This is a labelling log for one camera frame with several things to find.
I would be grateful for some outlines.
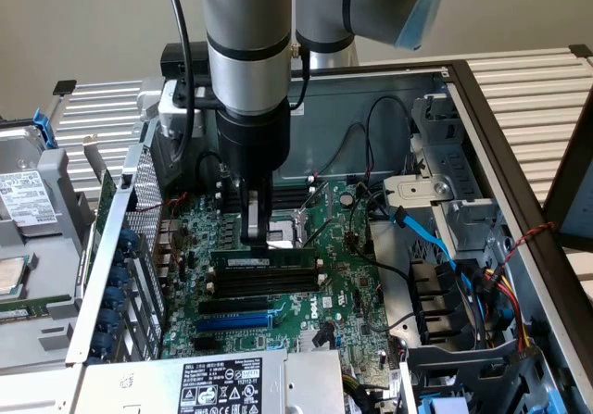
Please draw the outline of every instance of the power supply label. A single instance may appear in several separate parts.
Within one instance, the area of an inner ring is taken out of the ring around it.
[[[37,170],[0,174],[0,198],[19,227],[57,222]]]
[[[261,358],[183,366],[178,414],[259,414]]]

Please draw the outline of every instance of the green circuit board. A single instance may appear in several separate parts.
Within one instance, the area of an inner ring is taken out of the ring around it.
[[[214,249],[241,248],[238,241],[240,224],[236,223],[238,215],[217,213],[204,196],[191,199],[180,206],[177,218],[188,229],[183,251],[186,256],[193,251],[194,262],[188,265],[185,282],[179,282],[177,272],[174,271],[165,291],[169,319],[163,339],[163,358],[278,348],[286,348],[288,353],[306,351],[310,350],[310,341],[299,339],[312,338],[312,331],[319,330],[327,320],[333,320],[338,344],[336,349],[340,354],[343,372],[356,375],[361,383],[388,385],[388,367],[380,369],[379,366],[379,352],[387,351],[387,337],[368,330],[360,310],[353,305],[355,291],[360,292],[362,304],[366,305],[379,283],[377,268],[350,253],[344,243],[350,210],[341,208],[337,198],[343,192],[354,194],[355,186],[331,182],[329,189],[334,196],[332,221],[311,245],[323,262],[320,271],[327,275],[319,291],[270,295],[269,302],[274,308],[284,308],[275,317],[271,329],[209,332],[208,335],[215,335],[219,348],[208,352],[196,351],[193,339],[205,336],[196,332],[196,321],[201,317],[198,304],[212,298],[205,290],[208,267],[212,265],[210,254]],[[327,219],[331,201],[327,194],[323,195],[307,210],[310,231],[319,228]],[[353,232],[360,235],[360,245],[364,243],[366,223],[364,204],[363,200],[353,219]],[[281,219],[289,213],[274,213],[272,219]],[[336,316],[341,318],[339,322],[336,322]],[[385,310],[377,301],[372,308],[371,317],[374,324],[385,326]]]

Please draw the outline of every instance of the blue ram slot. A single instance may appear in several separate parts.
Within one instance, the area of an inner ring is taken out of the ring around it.
[[[259,314],[237,315],[231,317],[217,317],[196,321],[198,332],[228,331],[231,329],[271,329],[273,315],[266,312]]]

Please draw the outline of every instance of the robotic arm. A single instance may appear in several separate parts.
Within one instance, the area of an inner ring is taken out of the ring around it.
[[[311,66],[350,65],[354,35],[415,49],[440,0],[296,0]],[[272,172],[290,148],[291,0],[203,0],[223,159],[241,177],[242,241],[265,249]]]

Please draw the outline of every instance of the beige wall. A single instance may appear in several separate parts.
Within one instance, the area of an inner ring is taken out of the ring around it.
[[[183,0],[193,40],[205,37],[200,0]],[[585,43],[590,0],[443,0],[417,53],[358,40],[361,61]],[[30,116],[60,79],[105,82],[158,74],[178,39],[169,0],[0,0],[0,115]]]

